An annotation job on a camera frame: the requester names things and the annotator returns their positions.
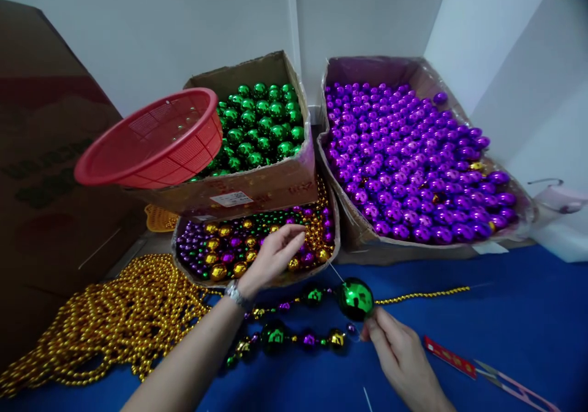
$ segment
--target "box of mixed beads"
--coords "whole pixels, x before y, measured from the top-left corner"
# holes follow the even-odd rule
[[[226,287],[241,277],[257,257],[265,237],[287,223],[307,226],[306,240],[288,271],[270,287],[286,287],[328,266],[339,253],[339,209],[333,191],[317,176],[318,200],[311,204],[256,213],[221,222],[180,218],[173,234],[173,261],[187,278],[206,287]]]
[[[227,220],[317,200],[304,89],[283,51],[192,77],[219,97],[218,155],[183,184],[131,195],[193,221]]]
[[[331,58],[319,158],[342,203],[346,245],[447,249],[522,239],[536,209],[486,151],[423,58]]]

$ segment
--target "hand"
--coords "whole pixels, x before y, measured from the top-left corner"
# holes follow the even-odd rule
[[[263,241],[251,267],[239,281],[239,291],[252,300],[275,276],[286,270],[288,262],[304,244],[304,225],[286,224]]]
[[[384,375],[412,412],[455,412],[415,331],[377,307],[366,320],[361,339],[371,339]]]

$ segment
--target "blue table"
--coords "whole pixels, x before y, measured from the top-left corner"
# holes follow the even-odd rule
[[[540,246],[469,261],[402,263],[392,267],[340,266],[357,276],[376,298],[475,286],[470,292],[437,299],[414,299],[386,309],[464,358],[476,358],[537,392],[562,411],[588,408],[588,267],[566,264]],[[318,281],[336,285],[327,269]],[[300,286],[289,288],[296,293]],[[273,291],[265,298],[285,295]],[[333,300],[309,310],[295,307],[281,317],[294,331],[326,334],[347,323]],[[249,332],[259,331],[252,323]],[[531,411],[482,378],[473,381],[441,360],[429,360],[441,386],[458,410]],[[114,411],[138,386],[128,367],[85,388],[48,384],[0,401],[6,411]],[[367,411],[366,387],[374,412],[405,410],[380,371],[371,344],[351,343],[346,356],[292,347],[279,358],[259,354],[240,362],[211,386],[198,410],[209,412]]]

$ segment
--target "red label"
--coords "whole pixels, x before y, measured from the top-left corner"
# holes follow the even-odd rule
[[[458,371],[463,372],[464,374],[473,378],[474,380],[478,378],[476,368],[472,363],[470,363],[468,360],[463,359],[457,354],[452,353],[449,349],[446,349],[443,346],[433,342],[427,336],[424,337],[424,347],[427,349],[427,351],[436,355],[444,362],[449,363]]]

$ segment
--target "red plastic basket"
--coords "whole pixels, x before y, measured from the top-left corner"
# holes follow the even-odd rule
[[[180,184],[206,167],[222,144],[210,89],[186,89],[158,100],[114,125],[75,166],[84,185],[121,184],[160,189]]]

